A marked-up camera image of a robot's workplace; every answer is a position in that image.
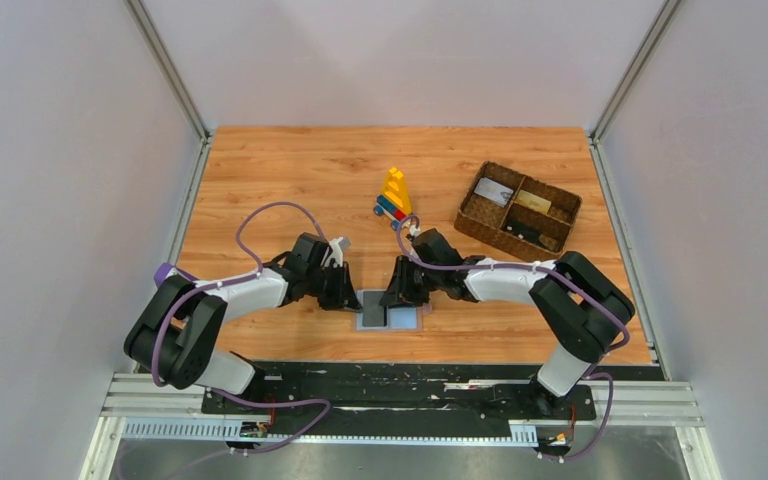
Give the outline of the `pink card holder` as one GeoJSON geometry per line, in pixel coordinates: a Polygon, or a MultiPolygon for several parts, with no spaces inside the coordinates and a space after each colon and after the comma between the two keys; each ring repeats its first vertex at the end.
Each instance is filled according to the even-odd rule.
{"type": "MultiPolygon", "coordinates": [[[[361,289],[358,290],[357,296],[360,300],[360,293],[364,290],[379,290],[379,289],[361,289]]],[[[360,332],[402,332],[402,331],[419,331],[422,329],[422,319],[425,315],[432,312],[430,304],[425,304],[421,307],[394,307],[387,309],[388,326],[383,329],[360,329],[359,328],[359,313],[355,314],[355,330],[360,332]]]]}

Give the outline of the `grey credit card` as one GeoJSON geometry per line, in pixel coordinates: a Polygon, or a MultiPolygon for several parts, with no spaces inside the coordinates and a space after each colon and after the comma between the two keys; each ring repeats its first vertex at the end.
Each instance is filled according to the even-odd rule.
{"type": "Polygon", "coordinates": [[[383,296],[383,290],[364,290],[360,293],[360,329],[383,329],[388,326],[387,309],[381,305],[383,296]]]}

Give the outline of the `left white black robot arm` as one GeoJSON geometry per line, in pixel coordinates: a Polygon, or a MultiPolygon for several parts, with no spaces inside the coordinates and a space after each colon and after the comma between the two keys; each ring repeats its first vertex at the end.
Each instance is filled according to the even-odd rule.
{"type": "Polygon", "coordinates": [[[223,323],[306,296],[325,311],[361,311],[344,259],[349,246],[345,237],[327,241],[303,233],[261,270],[214,281],[164,263],[154,275],[155,294],[124,340],[124,353],[176,389],[199,385],[242,394],[258,369],[239,354],[217,349],[223,323]]]}

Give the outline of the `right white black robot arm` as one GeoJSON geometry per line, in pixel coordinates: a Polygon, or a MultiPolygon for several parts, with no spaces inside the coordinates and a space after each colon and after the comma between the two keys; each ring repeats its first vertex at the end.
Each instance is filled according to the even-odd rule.
{"type": "Polygon", "coordinates": [[[471,303],[535,307],[557,340],[535,381],[541,393],[556,398],[629,342],[627,325],[635,314],[629,297],[579,252],[535,262],[463,256],[430,229],[413,237],[397,257],[380,304],[422,307],[435,291],[471,303]]]}

